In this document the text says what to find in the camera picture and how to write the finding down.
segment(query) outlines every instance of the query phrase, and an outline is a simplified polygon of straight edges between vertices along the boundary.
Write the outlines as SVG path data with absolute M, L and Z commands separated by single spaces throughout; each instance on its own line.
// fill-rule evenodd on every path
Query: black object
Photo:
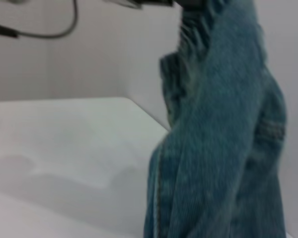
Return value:
M 0 25 L 0 35 L 12 37 L 12 38 L 18 38 L 19 36 L 24 36 L 24 37 L 30 37 L 30 38 L 36 38 L 36 39 L 46 39 L 46 40 L 60 39 L 60 38 L 66 37 L 75 30 L 75 28 L 78 24 L 77 0 L 73 0 L 73 8 L 74 8 L 73 21 L 72 21 L 71 25 L 69 26 L 69 28 L 61 33 L 52 34 L 52 35 L 36 34 L 36 33 L 18 31 L 18 30 Z
M 105 0 L 135 9 L 141 9 L 144 4 L 173 6 L 174 2 L 186 9 L 201 9 L 207 0 Z

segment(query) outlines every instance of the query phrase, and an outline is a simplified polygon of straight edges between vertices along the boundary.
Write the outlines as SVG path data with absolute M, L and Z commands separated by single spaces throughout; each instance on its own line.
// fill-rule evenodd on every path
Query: white table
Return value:
M 0 103 L 0 238 L 140 238 L 165 134 L 124 98 Z

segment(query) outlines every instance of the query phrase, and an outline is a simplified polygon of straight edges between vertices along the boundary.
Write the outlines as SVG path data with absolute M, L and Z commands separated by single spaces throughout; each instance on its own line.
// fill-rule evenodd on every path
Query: cable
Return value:
M 45 40 L 53 40 L 53 39 L 60 39 L 60 38 L 66 37 L 76 29 L 78 24 L 77 0 L 73 0 L 73 9 L 74 9 L 73 21 L 69 26 L 69 28 L 61 33 L 52 34 L 52 35 L 36 34 L 36 33 L 18 31 L 18 30 L 0 25 L 0 35 L 12 37 L 12 38 L 18 38 L 19 36 L 23 36 L 23 37 L 29 37 L 29 38 L 35 38 L 35 39 L 45 39 Z

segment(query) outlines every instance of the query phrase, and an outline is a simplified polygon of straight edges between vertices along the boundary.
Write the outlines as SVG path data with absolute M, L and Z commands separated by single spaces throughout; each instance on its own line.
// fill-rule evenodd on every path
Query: denim fabric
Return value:
M 184 10 L 160 68 L 172 130 L 150 161 L 144 237 L 285 238 L 285 103 L 253 0 Z

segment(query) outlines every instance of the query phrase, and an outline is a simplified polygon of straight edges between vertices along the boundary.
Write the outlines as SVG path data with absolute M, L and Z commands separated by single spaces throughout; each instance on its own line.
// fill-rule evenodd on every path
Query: blue denim jeans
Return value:
M 160 61 L 171 132 L 149 166 L 145 238 L 285 238 L 286 110 L 253 0 L 182 13 Z

